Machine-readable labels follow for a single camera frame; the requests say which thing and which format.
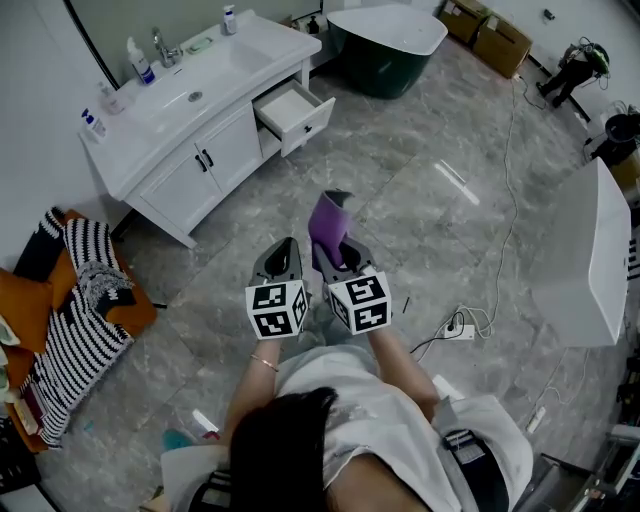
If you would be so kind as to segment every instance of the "cabinet handle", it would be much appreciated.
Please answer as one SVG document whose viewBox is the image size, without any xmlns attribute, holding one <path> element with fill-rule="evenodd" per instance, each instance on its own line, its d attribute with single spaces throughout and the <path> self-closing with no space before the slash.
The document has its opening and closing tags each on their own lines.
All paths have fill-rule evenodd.
<svg viewBox="0 0 640 512">
<path fill-rule="evenodd" d="M 198 161 L 198 163 L 202 167 L 202 172 L 207 172 L 207 166 L 204 165 L 204 162 L 200 159 L 200 155 L 196 155 L 196 160 Z"/>
<path fill-rule="evenodd" d="M 207 153 L 206 149 L 202 150 L 202 154 L 205 156 L 205 158 L 209 162 L 209 167 L 213 167 L 213 160 L 211 160 L 211 157 L 209 156 L 209 153 Z"/>
</svg>

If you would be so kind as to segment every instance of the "tile floor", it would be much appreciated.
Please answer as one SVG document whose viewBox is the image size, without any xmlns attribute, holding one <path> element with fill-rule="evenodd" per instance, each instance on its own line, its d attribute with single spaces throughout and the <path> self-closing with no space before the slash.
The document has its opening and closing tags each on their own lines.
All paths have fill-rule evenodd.
<svg viewBox="0 0 640 512">
<path fill-rule="evenodd" d="M 523 74 L 528 96 L 541 103 L 533 87 L 540 72 L 527 62 Z M 466 394 L 495 394 L 522 427 L 539 400 L 548 413 L 530 436 L 534 448 L 594 463 L 629 343 L 623 336 L 616 348 L 592 350 L 578 390 L 587 354 L 560 348 L 528 284 L 557 186 L 582 164 L 585 132 L 571 106 L 537 110 L 522 97 L 522 82 L 512 85 L 450 40 L 399 100 L 364 97 L 333 74 L 312 79 L 311 89 L 336 97 L 330 127 L 234 191 L 196 228 L 195 250 L 142 218 L 126 233 L 122 250 L 134 272 L 169 308 L 82 405 L 66 448 L 38 457 L 46 489 L 66 512 L 89 504 L 96 512 L 134 510 L 160 484 L 166 428 L 197 437 L 195 408 L 223 424 L 254 343 L 243 307 L 254 260 L 283 236 L 306 240 L 323 189 L 356 194 L 352 235 L 387 272 L 393 323 L 408 346 L 431 337 L 459 303 L 492 311 L 515 211 L 503 163 L 514 97 L 509 179 L 519 216 L 505 251 L 496 333 L 487 341 L 437 342 L 423 364 Z M 466 182 L 463 190 L 447 172 Z M 302 252 L 318 306 L 305 243 Z M 316 307 L 300 346 L 287 351 L 322 343 L 326 320 Z M 575 399 L 563 406 L 554 392 L 541 396 L 547 385 L 564 401 Z"/>
</svg>

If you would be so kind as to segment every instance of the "faucet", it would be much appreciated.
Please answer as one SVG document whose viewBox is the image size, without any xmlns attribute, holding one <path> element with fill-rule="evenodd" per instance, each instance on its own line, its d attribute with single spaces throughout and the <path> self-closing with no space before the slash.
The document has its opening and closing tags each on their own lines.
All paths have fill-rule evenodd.
<svg viewBox="0 0 640 512">
<path fill-rule="evenodd" d="M 153 44 L 155 45 L 156 50 L 160 53 L 160 56 L 162 57 L 162 65 L 165 68 L 175 66 L 182 60 L 182 48 L 180 48 L 180 45 L 171 49 L 167 48 L 162 39 L 162 33 L 158 27 L 153 27 L 151 29 L 151 35 L 153 36 Z"/>
</svg>

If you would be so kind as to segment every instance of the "purple object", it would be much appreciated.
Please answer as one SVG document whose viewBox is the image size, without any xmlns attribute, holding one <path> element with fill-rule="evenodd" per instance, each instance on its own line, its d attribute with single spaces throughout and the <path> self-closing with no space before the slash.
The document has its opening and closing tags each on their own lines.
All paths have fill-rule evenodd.
<svg viewBox="0 0 640 512">
<path fill-rule="evenodd" d="M 350 192 L 341 190 L 325 190 L 316 203 L 309 219 L 309 236 L 311 237 L 313 268 L 320 271 L 316 262 L 313 244 L 324 247 L 327 256 L 336 268 L 344 263 L 340 254 L 340 243 L 351 225 L 351 214 L 344 208 L 344 201 L 351 197 Z"/>
</svg>

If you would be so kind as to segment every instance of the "bathtub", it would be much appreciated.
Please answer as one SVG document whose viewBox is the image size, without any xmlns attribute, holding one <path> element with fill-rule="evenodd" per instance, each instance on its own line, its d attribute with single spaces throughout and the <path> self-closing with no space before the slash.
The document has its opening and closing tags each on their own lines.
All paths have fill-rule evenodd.
<svg viewBox="0 0 640 512">
<path fill-rule="evenodd" d="M 440 20 L 404 4 L 333 11 L 327 19 L 343 72 L 379 98 L 402 96 L 447 35 Z"/>
</svg>

